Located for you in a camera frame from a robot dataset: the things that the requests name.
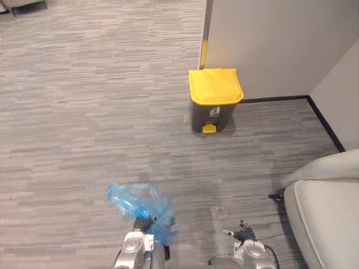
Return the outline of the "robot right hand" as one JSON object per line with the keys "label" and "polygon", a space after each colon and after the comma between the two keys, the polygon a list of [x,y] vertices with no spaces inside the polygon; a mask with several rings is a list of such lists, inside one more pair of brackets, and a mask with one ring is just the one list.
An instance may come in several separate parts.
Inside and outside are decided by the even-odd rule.
{"label": "robot right hand", "polygon": [[240,220],[239,230],[232,231],[232,230],[224,229],[223,233],[225,235],[234,237],[235,239],[237,239],[242,243],[244,243],[246,240],[256,241],[256,236],[254,231],[245,220]]}

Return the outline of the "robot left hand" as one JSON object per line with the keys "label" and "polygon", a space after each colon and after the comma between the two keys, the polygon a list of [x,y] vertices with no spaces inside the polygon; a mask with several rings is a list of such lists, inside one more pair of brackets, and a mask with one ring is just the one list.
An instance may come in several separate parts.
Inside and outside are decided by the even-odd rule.
{"label": "robot left hand", "polygon": [[155,221],[157,220],[157,217],[155,218],[140,218],[137,217],[133,224],[133,231],[139,231],[144,234],[152,234]]}

